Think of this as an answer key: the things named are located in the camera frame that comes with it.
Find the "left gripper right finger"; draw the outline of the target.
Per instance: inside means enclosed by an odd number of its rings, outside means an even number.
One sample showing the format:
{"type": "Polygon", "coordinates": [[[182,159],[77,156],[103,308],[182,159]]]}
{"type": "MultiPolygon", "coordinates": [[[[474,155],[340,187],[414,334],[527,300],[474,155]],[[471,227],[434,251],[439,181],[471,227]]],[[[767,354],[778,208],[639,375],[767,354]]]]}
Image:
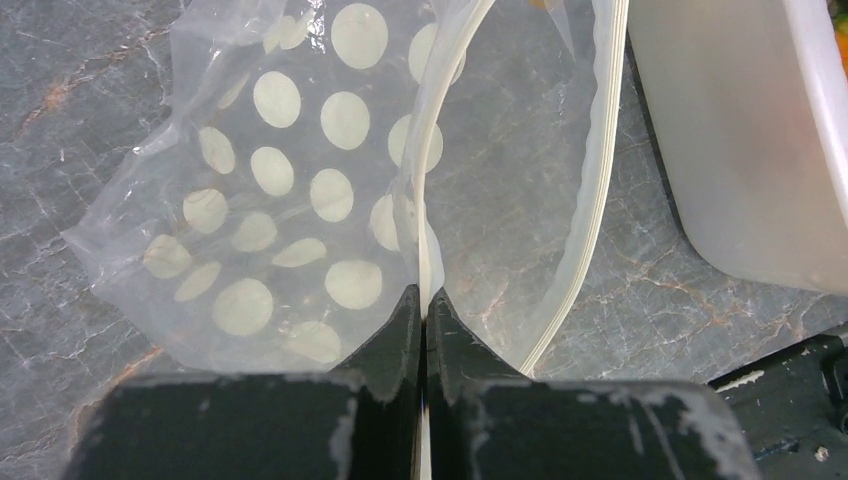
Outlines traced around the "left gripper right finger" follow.
{"type": "Polygon", "coordinates": [[[459,318],[445,292],[425,322],[435,479],[757,479],[728,405],[682,381],[541,381],[459,318]]]}

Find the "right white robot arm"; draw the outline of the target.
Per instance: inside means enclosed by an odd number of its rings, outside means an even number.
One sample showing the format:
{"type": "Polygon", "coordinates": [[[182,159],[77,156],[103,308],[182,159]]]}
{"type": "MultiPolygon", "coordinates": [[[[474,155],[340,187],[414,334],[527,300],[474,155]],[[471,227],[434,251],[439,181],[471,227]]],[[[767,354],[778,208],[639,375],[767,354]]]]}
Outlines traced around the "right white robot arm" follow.
{"type": "Polygon", "coordinates": [[[730,406],[764,479],[847,477],[847,326],[709,383],[730,406]]]}

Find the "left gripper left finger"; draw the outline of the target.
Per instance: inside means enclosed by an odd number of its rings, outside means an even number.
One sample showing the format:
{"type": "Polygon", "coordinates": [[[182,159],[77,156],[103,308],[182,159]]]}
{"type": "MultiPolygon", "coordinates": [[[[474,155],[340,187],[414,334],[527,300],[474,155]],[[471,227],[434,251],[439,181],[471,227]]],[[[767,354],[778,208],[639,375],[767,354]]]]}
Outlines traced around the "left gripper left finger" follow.
{"type": "Polygon", "coordinates": [[[181,373],[115,387],[67,479],[415,479],[422,319],[406,287],[387,322],[324,373],[181,373]]]}

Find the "clear polka dot zip bag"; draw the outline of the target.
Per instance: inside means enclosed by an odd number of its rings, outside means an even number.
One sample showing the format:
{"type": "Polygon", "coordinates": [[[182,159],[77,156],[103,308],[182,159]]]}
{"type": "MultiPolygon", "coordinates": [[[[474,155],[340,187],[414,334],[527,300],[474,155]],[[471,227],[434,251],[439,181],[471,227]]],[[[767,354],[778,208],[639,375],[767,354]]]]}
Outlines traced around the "clear polka dot zip bag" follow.
{"type": "Polygon", "coordinates": [[[326,371],[405,290],[532,370],[592,258],[625,1],[194,1],[170,118],[64,233],[179,363],[326,371]]]}

